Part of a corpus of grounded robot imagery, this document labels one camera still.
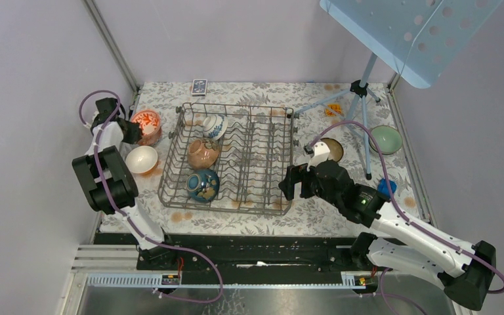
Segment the red white bowl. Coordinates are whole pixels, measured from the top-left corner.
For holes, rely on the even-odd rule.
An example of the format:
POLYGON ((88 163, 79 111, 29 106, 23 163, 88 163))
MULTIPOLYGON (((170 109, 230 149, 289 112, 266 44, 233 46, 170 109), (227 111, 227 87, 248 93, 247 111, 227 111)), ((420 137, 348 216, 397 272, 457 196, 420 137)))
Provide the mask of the red white bowl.
POLYGON ((137 112, 131 122, 138 123, 142 131, 142 138, 138 141, 141 146, 153 146, 159 141, 162 129, 160 115, 154 110, 142 110, 137 112))

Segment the orange bowl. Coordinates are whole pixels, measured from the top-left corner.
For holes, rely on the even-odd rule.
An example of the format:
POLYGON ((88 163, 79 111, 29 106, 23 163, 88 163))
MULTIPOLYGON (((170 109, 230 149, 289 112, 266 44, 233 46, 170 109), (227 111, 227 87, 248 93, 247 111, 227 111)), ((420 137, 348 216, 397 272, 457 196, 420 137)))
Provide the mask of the orange bowl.
POLYGON ((125 164, 131 173, 143 175, 156 168, 158 153, 151 146, 139 146, 127 154, 125 164))

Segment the black patterned bowl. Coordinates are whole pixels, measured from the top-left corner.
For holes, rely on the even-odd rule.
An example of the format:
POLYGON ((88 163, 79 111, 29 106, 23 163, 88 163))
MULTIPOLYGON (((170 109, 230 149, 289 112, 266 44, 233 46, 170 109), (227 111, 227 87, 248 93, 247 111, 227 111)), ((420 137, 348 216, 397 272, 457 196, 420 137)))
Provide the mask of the black patterned bowl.
POLYGON ((341 143, 334 138, 322 138, 320 141, 324 142, 329 148, 328 160, 340 162, 344 156, 344 149, 341 143))

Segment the brown floral bowl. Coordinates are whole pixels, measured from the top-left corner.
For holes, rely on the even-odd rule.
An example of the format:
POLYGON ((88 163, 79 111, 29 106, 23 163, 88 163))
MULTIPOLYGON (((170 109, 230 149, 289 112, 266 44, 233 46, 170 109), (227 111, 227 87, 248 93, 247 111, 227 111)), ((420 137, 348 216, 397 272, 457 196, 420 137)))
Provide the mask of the brown floral bowl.
POLYGON ((221 147, 216 140, 197 138, 189 146, 187 162, 193 169, 207 169, 211 167, 221 154, 221 147))

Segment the grey wire dish rack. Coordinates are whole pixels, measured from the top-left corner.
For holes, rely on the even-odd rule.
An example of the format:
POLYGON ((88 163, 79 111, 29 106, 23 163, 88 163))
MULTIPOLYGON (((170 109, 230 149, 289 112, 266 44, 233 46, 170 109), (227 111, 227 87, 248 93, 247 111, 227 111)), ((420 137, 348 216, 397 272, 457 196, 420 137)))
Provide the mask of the grey wire dish rack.
POLYGON ((186 102, 176 113, 158 188, 165 207, 260 215, 289 211, 291 202, 278 184, 299 143, 292 108, 186 102), (212 201, 198 201, 185 188, 192 173, 188 154, 191 143, 203 136, 206 118, 214 116, 222 116, 228 123, 218 141, 220 156, 210 167, 220 178, 220 190, 212 201))

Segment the dark blue bowl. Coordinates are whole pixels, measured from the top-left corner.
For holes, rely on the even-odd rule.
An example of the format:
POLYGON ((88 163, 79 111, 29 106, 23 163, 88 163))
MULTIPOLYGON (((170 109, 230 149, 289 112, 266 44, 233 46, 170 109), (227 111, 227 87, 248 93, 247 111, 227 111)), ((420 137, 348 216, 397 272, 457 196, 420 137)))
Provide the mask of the dark blue bowl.
POLYGON ((186 179, 188 196, 201 203, 211 202, 220 190, 220 178, 211 169, 194 170, 186 179))

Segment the pale green bowl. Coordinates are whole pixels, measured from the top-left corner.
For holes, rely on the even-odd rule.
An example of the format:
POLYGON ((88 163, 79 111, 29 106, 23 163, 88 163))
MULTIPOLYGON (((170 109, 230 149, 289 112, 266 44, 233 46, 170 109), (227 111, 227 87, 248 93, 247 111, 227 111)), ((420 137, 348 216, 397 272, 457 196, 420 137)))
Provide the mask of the pale green bowl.
POLYGON ((394 127, 380 125, 370 131, 383 155, 395 154, 403 147, 403 138, 394 127))

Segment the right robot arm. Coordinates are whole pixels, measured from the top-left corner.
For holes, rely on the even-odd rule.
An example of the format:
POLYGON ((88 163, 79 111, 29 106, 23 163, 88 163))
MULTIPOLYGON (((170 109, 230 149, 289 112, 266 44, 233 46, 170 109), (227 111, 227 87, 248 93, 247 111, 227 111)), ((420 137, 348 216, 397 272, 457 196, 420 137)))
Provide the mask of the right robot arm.
POLYGON ((455 303, 470 310, 482 309, 497 274, 492 244, 455 238, 395 208, 388 196, 355 183, 347 170, 332 160, 317 166, 290 165, 278 185, 286 200, 295 197, 297 183, 301 184, 301 198, 318 197, 336 207, 346 220, 404 244, 392 249, 377 236, 362 233, 350 252, 353 267, 367 270, 375 265, 408 272, 442 289, 455 303))

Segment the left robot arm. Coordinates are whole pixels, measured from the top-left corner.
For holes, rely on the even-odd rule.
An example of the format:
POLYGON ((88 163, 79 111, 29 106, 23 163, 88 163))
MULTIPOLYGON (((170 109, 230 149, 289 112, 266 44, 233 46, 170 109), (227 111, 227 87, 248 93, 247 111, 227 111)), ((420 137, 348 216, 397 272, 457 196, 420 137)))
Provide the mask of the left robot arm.
POLYGON ((150 251, 152 261, 163 270, 177 263, 175 249, 164 245, 163 229, 154 223, 137 202, 137 184, 122 158, 121 143, 136 144, 142 138, 137 123, 119 116, 116 97, 96 101, 97 115, 91 123, 93 141, 72 167, 83 194, 96 212, 117 217, 137 240, 140 251, 150 251))

